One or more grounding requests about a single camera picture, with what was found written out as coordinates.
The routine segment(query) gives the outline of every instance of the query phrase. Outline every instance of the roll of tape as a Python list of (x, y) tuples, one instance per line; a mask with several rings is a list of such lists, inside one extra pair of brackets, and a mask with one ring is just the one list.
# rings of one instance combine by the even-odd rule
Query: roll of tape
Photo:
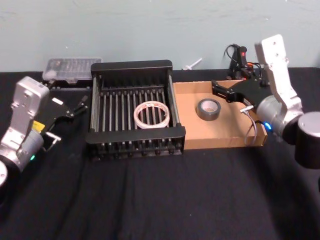
[(219, 117), (220, 110), (220, 103), (210, 98), (202, 99), (196, 107), (197, 115), (205, 121), (216, 120)]

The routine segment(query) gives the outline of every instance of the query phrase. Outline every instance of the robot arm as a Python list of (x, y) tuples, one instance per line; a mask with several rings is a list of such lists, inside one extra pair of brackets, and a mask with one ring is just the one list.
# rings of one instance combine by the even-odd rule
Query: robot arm
[(61, 120), (71, 122), (87, 108), (87, 96), (71, 110), (61, 100), (50, 99), (49, 88), (28, 76), (16, 84), (10, 126), (0, 143), (0, 204), (6, 198), (8, 185), (15, 182), (35, 154), (46, 143), (51, 146), (43, 148), (45, 152), (61, 140), (50, 132), (55, 124)]
[(320, 169), (320, 112), (303, 113), (301, 99), (290, 82), (289, 61), (282, 36), (264, 39), (255, 48), (270, 86), (261, 85), (253, 78), (230, 88), (212, 81), (212, 93), (229, 103), (253, 106), (259, 120), (268, 123), (275, 135), (296, 146), (295, 159), (302, 166)]

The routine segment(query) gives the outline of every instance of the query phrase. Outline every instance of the blue indicator light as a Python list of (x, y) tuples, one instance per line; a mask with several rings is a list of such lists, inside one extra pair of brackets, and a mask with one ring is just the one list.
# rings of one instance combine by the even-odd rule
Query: blue indicator light
[(265, 129), (267, 129), (268, 131), (271, 131), (271, 130), (272, 130), (272, 127), (271, 127), (271, 125), (270, 125), (268, 122), (265, 122), (265, 123), (264, 123), (264, 127), (265, 127)]

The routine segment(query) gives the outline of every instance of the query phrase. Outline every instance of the wall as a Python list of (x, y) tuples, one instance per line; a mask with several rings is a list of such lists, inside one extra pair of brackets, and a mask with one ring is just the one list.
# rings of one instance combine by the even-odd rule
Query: wall
[(228, 66), (228, 44), (282, 34), (290, 67), (320, 67), (319, 0), (0, 0), (0, 72), (41, 71), (52, 57), (169, 59)]

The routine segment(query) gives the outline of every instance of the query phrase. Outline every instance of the black tablecloth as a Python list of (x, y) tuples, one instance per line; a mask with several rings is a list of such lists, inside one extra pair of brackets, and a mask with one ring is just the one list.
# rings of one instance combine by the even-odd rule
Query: black tablecloth
[[(304, 111), (320, 111), (320, 69), (289, 72)], [(41, 79), (39, 72), (0, 73), (1, 136), (24, 76)], [(223, 70), (173, 74), (179, 82), (224, 78)], [(83, 94), (54, 93), (71, 106)], [(272, 135), (258, 148), (90, 162), (88, 116), (58, 126), (62, 142), (25, 169), (2, 216), (1, 240), (320, 239), (320, 170), (299, 166), (294, 147)]]

